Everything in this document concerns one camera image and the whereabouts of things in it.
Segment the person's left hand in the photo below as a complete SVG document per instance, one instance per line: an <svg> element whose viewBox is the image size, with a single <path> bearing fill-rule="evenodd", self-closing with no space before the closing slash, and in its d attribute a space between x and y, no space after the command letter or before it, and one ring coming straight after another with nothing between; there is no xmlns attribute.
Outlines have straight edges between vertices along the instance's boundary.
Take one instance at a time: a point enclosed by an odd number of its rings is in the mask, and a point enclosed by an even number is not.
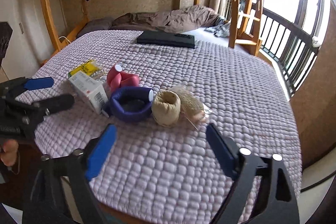
<svg viewBox="0 0 336 224"><path fill-rule="evenodd" d="M19 165L19 143L14 139L6 140L1 146L1 161L7 167Z"/></svg>

